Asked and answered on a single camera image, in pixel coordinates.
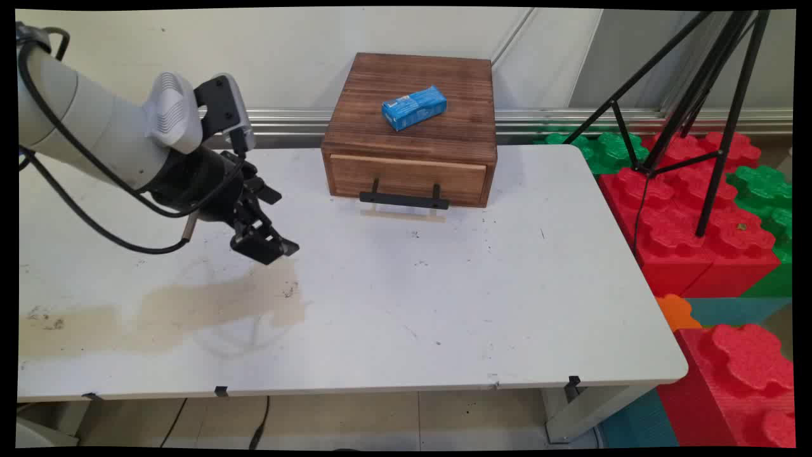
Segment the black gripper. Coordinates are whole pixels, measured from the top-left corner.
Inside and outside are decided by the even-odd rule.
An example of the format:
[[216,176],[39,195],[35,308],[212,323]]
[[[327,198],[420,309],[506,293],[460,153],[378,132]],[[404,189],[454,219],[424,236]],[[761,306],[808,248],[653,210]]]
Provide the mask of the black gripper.
[[[199,147],[190,154],[171,150],[159,175],[151,181],[151,196],[160,205],[185,211],[218,187],[238,159],[229,151],[218,154],[207,147]],[[268,265],[281,256],[295,255],[299,244],[282,237],[262,211],[261,202],[273,205],[282,195],[256,173],[258,169],[246,162],[240,174],[203,205],[199,218],[232,225],[235,231],[230,242],[232,251]],[[241,209],[235,214],[240,197]]]

